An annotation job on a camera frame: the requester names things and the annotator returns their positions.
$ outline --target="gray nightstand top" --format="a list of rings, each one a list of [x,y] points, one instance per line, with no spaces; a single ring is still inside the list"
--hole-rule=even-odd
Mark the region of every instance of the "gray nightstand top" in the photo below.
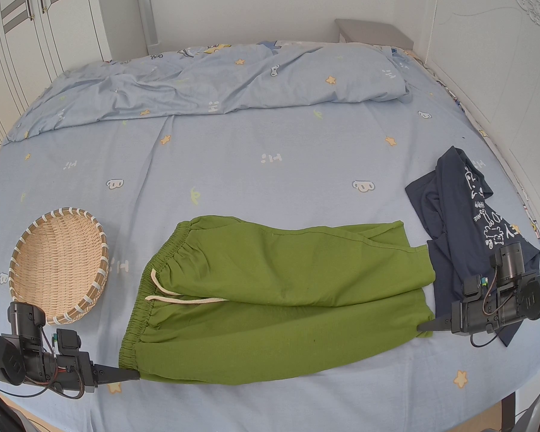
[[[336,19],[340,35],[346,41],[358,41],[370,45],[388,45],[411,50],[414,42],[391,24],[358,21],[356,19]]]

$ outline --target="t-shirt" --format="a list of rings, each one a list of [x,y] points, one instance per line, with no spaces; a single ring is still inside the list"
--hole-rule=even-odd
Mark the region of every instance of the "t-shirt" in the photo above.
[[[486,204],[492,189],[463,150],[449,148],[438,159],[436,170],[410,183],[406,193],[432,237],[428,253],[436,273],[437,316],[450,314],[452,302],[463,300],[466,277],[480,274],[494,280],[490,256],[504,245],[520,242],[525,270],[539,273],[540,251]],[[506,346],[520,324],[499,331]]]

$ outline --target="basket rim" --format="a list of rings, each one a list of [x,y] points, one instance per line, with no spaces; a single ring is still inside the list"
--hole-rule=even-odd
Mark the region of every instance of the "basket rim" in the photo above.
[[[49,325],[62,325],[67,323],[72,323],[81,319],[85,314],[87,314],[92,307],[96,304],[96,301],[104,291],[104,285],[106,285],[106,280],[108,277],[109,269],[109,248],[106,234],[102,228],[102,225],[99,221],[88,211],[81,210],[80,208],[73,207],[64,207],[58,208],[57,210],[52,210],[51,212],[44,213],[40,218],[36,219],[28,228],[22,233],[20,239],[14,247],[12,257],[10,258],[10,266],[8,268],[8,286],[10,288],[10,296],[13,301],[20,301],[20,297],[17,295],[16,290],[14,289],[15,272],[14,266],[20,266],[16,259],[20,254],[21,248],[26,243],[26,239],[30,237],[36,228],[42,226],[45,223],[50,222],[52,219],[61,218],[62,216],[84,216],[85,219],[89,220],[94,227],[98,230],[98,235],[100,236],[101,241],[101,251],[100,251],[100,267],[96,273],[88,292],[78,301],[73,307],[69,307],[63,313],[46,316],[46,323]]]

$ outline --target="woven basket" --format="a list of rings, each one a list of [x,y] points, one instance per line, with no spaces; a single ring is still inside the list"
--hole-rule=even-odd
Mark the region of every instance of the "woven basket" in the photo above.
[[[81,319],[108,276],[108,244],[87,211],[60,208],[35,220],[14,248],[8,273],[14,301],[42,308],[48,324]]]

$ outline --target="white headboard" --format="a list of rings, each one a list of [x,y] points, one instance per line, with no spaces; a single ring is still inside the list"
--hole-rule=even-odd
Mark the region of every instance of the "white headboard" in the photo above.
[[[415,51],[496,144],[540,223],[540,0],[428,0]]]

